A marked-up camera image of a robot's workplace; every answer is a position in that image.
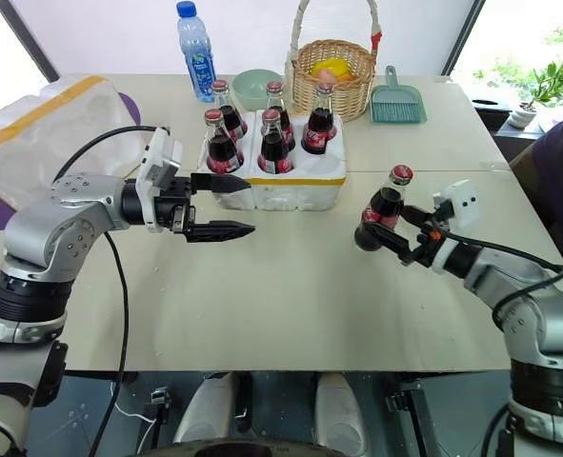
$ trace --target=cola bottle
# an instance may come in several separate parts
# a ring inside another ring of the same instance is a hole
[[[283,83],[277,81],[270,81],[266,85],[266,92],[269,95],[269,100],[266,104],[267,109],[276,109],[281,116],[281,131],[283,139],[288,144],[288,150],[292,150],[296,146],[295,139],[293,138],[293,127],[290,122],[290,116],[285,108],[283,101]]]
[[[336,135],[332,112],[332,84],[319,83],[309,123],[302,134],[302,148],[311,154],[323,154],[328,141]]]
[[[243,153],[229,135],[224,125],[221,109],[208,109],[205,112],[207,124],[207,165],[218,174],[232,173],[243,165]]]
[[[370,204],[361,215],[361,222],[355,230],[355,243],[363,250],[377,250],[382,246],[366,228],[364,222],[377,222],[394,229],[404,208],[404,192],[412,180],[412,170],[405,165],[393,167],[389,180],[372,196]]]
[[[231,97],[231,90],[228,83],[223,79],[216,79],[211,84],[215,105],[222,110],[224,114],[224,123],[226,130],[231,138],[236,141],[247,133],[247,123],[241,118],[238,109],[234,105]]]
[[[262,120],[264,131],[258,166],[270,174],[287,173],[292,169],[292,160],[281,129],[281,114],[277,109],[267,109]]]

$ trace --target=basket handle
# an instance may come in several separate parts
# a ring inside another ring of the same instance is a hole
[[[298,58],[298,38],[300,37],[300,31],[302,30],[302,18],[304,17],[304,11],[309,5],[310,0],[300,0],[300,5],[298,5],[298,11],[296,12],[296,17],[293,19],[293,29],[292,29],[292,43],[290,47],[290,60],[295,61]],[[378,8],[376,6],[375,0],[367,0],[370,5],[370,15],[372,16],[372,57],[374,63],[376,63],[376,55],[378,54],[378,43],[383,36],[383,32],[380,29],[380,24],[378,24]]]

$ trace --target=bottle cap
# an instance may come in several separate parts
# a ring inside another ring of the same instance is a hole
[[[402,186],[404,186],[410,183],[413,174],[410,167],[406,165],[396,165],[395,167],[393,167],[392,172],[389,173],[389,177],[396,184],[401,184]]]
[[[319,83],[317,85],[317,91],[319,93],[332,93],[332,84],[330,84],[330,83]]]
[[[194,17],[196,15],[196,6],[193,2],[177,2],[176,7],[179,17]]]
[[[262,113],[262,120],[266,123],[278,121],[280,118],[279,111],[276,109],[267,109]]]
[[[205,122],[207,124],[215,124],[222,119],[224,119],[224,114],[221,109],[213,108],[205,111]]]
[[[266,92],[279,93],[281,90],[283,90],[283,83],[278,81],[270,81],[269,84],[266,85]]]
[[[223,79],[216,79],[211,84],[211,88],[214,92],[224,92],[228,89],[228,83]]]

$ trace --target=floor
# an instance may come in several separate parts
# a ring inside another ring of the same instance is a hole
[[[157,387],[167,386],[172,398],[169,423],[161,430],[160,446],[169,444],[192,395],[207,373],[144,372],[123,385],[118,404],[141,413]],[[418,448],[410,416],[384,407],[390,373],[346,373],[362,409],[370,434],[372,455],[415,457]],[[507,372],[442,375],[412,385],[428,399],[443,457],[479,455],[484,431],[509,396]],[[252,430],[244,437],[261,436],[312,442],[313,374],[257,372],[253,374]],[[58,398],[33,413],[27,448],[30,457],[84,457],[110,399],[110,383],[66,376]],[[104,435],[100,457],[133,455],[141,420],[117,410]]]

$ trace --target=water bottle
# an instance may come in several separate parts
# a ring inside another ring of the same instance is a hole
[[[205,24],[196,15],[196,6],[193,2],[179,2],[177,13],[179,14],[177,21],[179,46],[186,56],[194,94],[201,102],[212,102],[211,83],[215,80],[215,70]]]

